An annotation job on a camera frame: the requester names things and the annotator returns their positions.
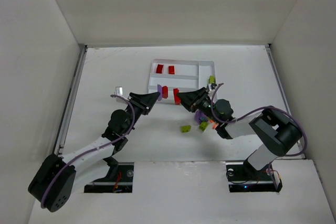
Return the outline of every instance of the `white wall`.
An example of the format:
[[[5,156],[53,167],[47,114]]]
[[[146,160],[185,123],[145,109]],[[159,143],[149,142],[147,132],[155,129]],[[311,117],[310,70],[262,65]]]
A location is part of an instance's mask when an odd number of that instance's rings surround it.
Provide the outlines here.
[[[336,0],[298,0],[271,47],[336,214]]]
[[[28,221],[78,53],[55,0],[0,0],[0,223]]]
[[[57,0],[88,44],[270,43],[296,0]]]

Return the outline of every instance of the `green block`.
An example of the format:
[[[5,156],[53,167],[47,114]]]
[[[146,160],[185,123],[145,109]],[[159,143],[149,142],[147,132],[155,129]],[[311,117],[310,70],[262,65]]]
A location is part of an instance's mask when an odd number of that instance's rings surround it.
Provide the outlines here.
[[[201,130],[201,131],[205,131],[205,129],[208,127],[208,123],[207,122],[202,122],[200,125],[199,125],[199,129]]]
[[[182,133],[189,132],[190,130],[191,130],[191,125],[181,126],[181,132]]]
[[[209,77],[209,84],[216,83],[216,79],[214,76]]]

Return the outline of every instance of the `divided organizer tray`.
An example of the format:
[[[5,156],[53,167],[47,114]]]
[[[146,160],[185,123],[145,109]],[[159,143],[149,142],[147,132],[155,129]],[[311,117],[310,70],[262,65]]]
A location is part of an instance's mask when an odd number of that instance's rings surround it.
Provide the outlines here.
[[[163,73],[156,73],[158,64],[164,65]],[[168,66],[175,67],[175,74],[168,74]],[[168,87],[168,98],[160,102],[173,103],[173,89],[180,92],[195,91],[208,85],[209,76],[215,76],[215,63],[205,60],[154,59],[148,83],[148,93],[157,92],[158,84]]]

